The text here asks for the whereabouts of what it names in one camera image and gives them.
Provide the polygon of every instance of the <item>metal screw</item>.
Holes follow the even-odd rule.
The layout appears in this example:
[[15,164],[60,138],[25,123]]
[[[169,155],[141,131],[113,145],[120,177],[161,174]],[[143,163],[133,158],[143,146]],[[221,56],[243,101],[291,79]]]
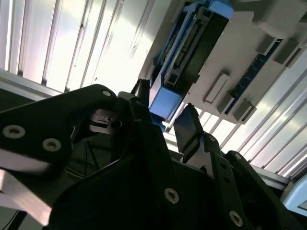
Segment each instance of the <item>metal screw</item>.
[[47,138],[43,141],[43,148],[50,152],[56,152],[62,148],[62,144],[57,139]]
[[238,227],[243,226],[243,220],[237,212],[231,210],[229,212],[229,216],[230,216],[230,219],[234,222],[235,225],[237,225]]
[[235,157],[236,157],[238,160],[242,159],[241,156],[240,156],[239,154],[237,154],[237,153],[235,154]]
[[209,135],[209,139],[210,139],[211,141],[216,141],[216,139],[215,139],[213,136],[211,136],[211,135]]
[[7,138],[17,139],[25,135],[25,129],[18,125],[9,125],[4,127],[2,133]]
[[106,91],[106,90],[103,90],[102,93],[103,93],[105,96],[108,96],[108,97],[111,96],[111,93],[108,92],[108,91]]
[[179,195],[178,193],[172,188],[166,188],[164,190],[165,198],[171,202],[173,205],[179,202]]

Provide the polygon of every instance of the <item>corrugated panel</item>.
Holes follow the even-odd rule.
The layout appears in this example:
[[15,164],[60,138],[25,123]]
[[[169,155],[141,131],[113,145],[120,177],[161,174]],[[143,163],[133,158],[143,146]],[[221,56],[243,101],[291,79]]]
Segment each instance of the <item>corrugated panel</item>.
[[[129,92],[170,3],[1,0],[0,68],[60,92],[95,82]],[[307,165],[306,63],[307,52],[279,77],[245,125],[198,109],[204,130],[224,152],[237,150],[255,166],[296,175]],[[169,146],[176,144],[173,122],[165,133]]]
[[1,0],[0,68],[56,91],[131,91],[171,0]]
[[236,150],[254,166],[283,177],[295,176],[307,165],[306,63],[307,51],[282,73],[245,125],[200,112],[204,131],[217,138],[223,152]]

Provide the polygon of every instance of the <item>slot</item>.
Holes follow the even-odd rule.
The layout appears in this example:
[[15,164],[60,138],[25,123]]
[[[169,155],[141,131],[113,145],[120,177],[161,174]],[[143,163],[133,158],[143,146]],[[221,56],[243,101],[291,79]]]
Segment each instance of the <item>slot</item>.
[[301,44],[298,41],[289,39],[284,41],[282,45],[283,47],[276,55],[274,61],[290,68],[302,53]]
[[164,64],[164,62],[165,62],[165,60],[166,60],[166,58],[167,58],[167,56],[169,54],[169,51],[171,50],[171,48],[172,48],[172,46],[174,44],[174,41],[175,41],[175,39],[176,39],[176,37],[178,35],[178,32],[179,32],[179,30],[180,30],[180,28],[181,28],[181,26],[182,26],[182,24],[183,24],[183,22],[184,22],[184,20],[186,18],[186,15],[187,15],[186,12],[182,12],[180,14],[180,16],[178,17],[178,21],[177,21],[177,23],[175,25],[175,28],[174,28],[174,31],[173,31],[172,35],[170,36],[169,41],[168,41],[168,43],[167,43],[167,45],[165,47],[164,53],[161,53],[161,55],[160,55],[160,57],[158,59],[158,64],[159,65],[162,66]]
[[185,55],[189,51],[190,45],[192,44],[192,41],[194,40],[196,34],[199,32],[201,26],[202,26],[202,21],[197,20],[197,22],[194,23],[192,28],[190,29],[189,35],[187,36],[186,41],[184,42],[184,45],[182,49],[180,50],[174,64],[175,69],[179,69],[180,65],[182,63],[182,60],[184,59]]
[[234,97],[227,92],[224,98],[221,100],[219,105],[217,106],[217,110],[219,111],[220,114],[225,113],[225,111],[229,108],[231,103],[234,101]]
[[236,121],[244,124],[254,114],[255,111],[256,107],[253,106],[252,103],[244,99],[242,104],[234,112],[234,118],[236,119]]
[[225,91],[228,86],[228,80],[230,80],[230,77],[227,74],[220,73],[211,88],[208,90],[208,93],[204,96],[203,101],[212,104],[216,97],[221,92]]
[[276,41],[277,38],[271,37],[268,34],[265,35],[263,41],[260,43],[259,47],[257,48],[257,52],[263,55],[267,55]]

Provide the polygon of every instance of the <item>screw hole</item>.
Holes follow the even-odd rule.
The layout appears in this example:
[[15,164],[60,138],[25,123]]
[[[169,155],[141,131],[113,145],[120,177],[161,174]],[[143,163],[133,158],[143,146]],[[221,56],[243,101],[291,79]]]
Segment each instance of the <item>screw hole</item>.
[[57,146],[56,143],[54,143],[53,141],[49,142],[47,145],[52,148],[55,148]]
[[224,180],[226,181],[226,183],[230,183],[230,180],[227,177],[224,177]]
[[172,199],[175,199],[175,197],[176,197],[175,193],[173,193],[172,191],[169,191],[169,192],[168,192],[168,195],[169,195]]
[[11,134],[20,134],[20,131],[18,129],[16,129],[16,128],[11,128],[9,130],[9,133],[11,133]]
[[237,217],[237,216],[234,216],[234,219],[235,219],[236,222],[240,221],[239,217]]

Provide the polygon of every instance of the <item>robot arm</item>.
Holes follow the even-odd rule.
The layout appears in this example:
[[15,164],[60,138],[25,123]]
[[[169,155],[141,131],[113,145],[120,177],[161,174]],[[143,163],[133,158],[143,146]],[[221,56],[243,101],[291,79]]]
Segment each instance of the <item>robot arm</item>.
[[[0,113],[1,196],[46,229],[303,229],[237,152],[222,154],[192,105],[175,121],[182,162],[140,97],[92,85]],[[121,152],[73,184],[64,167],[97,132]]]

